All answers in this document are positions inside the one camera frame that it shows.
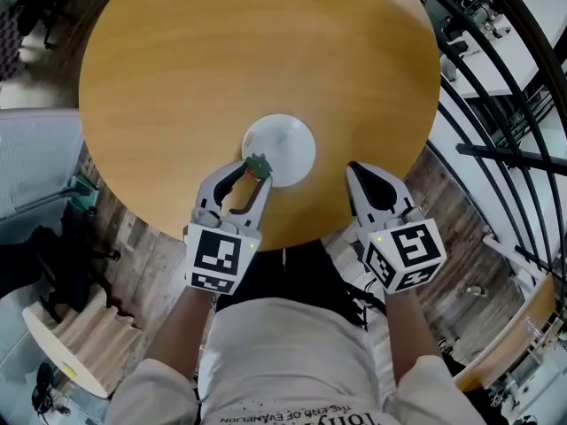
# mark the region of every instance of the black and white marker cube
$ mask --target black and white marker cube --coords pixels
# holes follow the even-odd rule
[[[190,223],[185,243],[187,283],[232,295],[258,250],[260,239]]]
[[[364,264],[389,294],[429,282],[447,259],[433,219],[368,234]]]

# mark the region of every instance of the black chair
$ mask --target black chair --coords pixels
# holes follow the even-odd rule
[[[55,305],[68,304],[76,312],[82,312],[89,302],[93,283],[105,290],[107,305],[117,305],[110,283],[92,265],[93,259],[120,259],[117,251],[104,253],[89,247],[86,233],[95,212],[92,208],[77,216],[77,211],[68,206],[61,219],[61,236],[50,228],[38,227],[24,243],[0,246],[0,299],[45,275],[54,291],[48,299],[40,297],[40,301],[56,322],[61,319]]]
[[[21,7],[18,16],[18,31],[23,36],[28,36],[34,29],[38,21],[42,21],[47,33],[43,44],[46,49],[50,49],[52,44],[49,42],[51,30],[55,26],[59,16],[65,18],[71,25],[77,22],[72,14],[68,14],[63,9],[71,0],[18,0],[10,9],[12,15]]]

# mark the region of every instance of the person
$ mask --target person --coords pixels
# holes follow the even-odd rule
[[[478,425],[414,290],[386,296],[397,390],[381,411],[360,308],[320,241],[256,254],[233,296],[187,288],[116,390],[108,425]]]

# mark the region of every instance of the white t-shirt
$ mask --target white t-shirt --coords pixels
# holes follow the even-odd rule
[[[342,316],[285,299],[218,312],[198,380],[203,425],[478,425],[443,360],[422,356],[401,379],[392,411],[379,410],[369,337]],[[193,423],[191,383],[144,360],[118,388],[108,425]]]

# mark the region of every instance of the round wooden table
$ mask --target round wooden table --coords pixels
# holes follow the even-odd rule
[[[437,44],[418,0],[111,0],[80,88],[104,180],[133,213],[179,239],[200,183],[240,158],[254,121],[280,112],[305,122],[315,163],[298,184],[272,189],[263,250],[349,222],[348,161],[403,177],[438,99]],[[246,190],[224,205],[241,203]]]

